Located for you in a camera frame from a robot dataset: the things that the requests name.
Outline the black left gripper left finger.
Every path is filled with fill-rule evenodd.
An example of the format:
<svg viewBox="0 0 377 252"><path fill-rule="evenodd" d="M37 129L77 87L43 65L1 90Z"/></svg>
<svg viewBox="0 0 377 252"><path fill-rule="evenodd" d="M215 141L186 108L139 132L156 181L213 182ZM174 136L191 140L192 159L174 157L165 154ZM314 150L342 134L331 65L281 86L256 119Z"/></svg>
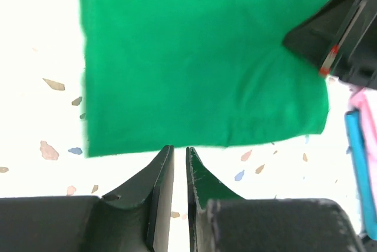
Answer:
<svg viewBox="0 0 377 252"><path fill-rule="evenodd" d="M174 147L166 145L94 204L80 251L167 251L173 180Z"/></svg>

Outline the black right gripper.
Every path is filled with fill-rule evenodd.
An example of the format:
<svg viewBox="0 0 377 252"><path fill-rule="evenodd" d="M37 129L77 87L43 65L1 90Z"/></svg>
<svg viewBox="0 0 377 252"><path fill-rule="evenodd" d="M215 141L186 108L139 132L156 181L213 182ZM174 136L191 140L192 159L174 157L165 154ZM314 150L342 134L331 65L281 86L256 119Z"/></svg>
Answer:
<svg viewBox="0 0 377 252"><path fill-rule="evenodd" d="M376 89L376 0L330 0L283 39L323 76Z"/></svg>

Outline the green t-shirt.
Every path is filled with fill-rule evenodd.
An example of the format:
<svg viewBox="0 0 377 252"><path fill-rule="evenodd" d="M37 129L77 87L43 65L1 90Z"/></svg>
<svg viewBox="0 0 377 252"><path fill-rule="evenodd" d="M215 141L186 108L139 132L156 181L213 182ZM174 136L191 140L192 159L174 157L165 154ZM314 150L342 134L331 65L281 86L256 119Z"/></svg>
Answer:
<svg viewBox="0 0 377 252"><path fill-rule="evenodd" d="M320 134L325 80L283 37L328 0L80 0L88 156Z"/></svg>

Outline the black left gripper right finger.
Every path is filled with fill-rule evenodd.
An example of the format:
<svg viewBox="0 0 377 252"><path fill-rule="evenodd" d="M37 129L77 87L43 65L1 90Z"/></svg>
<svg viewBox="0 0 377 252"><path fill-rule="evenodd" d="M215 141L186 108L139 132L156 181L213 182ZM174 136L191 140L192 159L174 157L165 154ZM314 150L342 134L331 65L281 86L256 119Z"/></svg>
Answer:
<svg viewBox="0 0 377 252"><path fill-rule="evenodd" d="M186 148L191 251L247 251L247 202Z"/></svg>

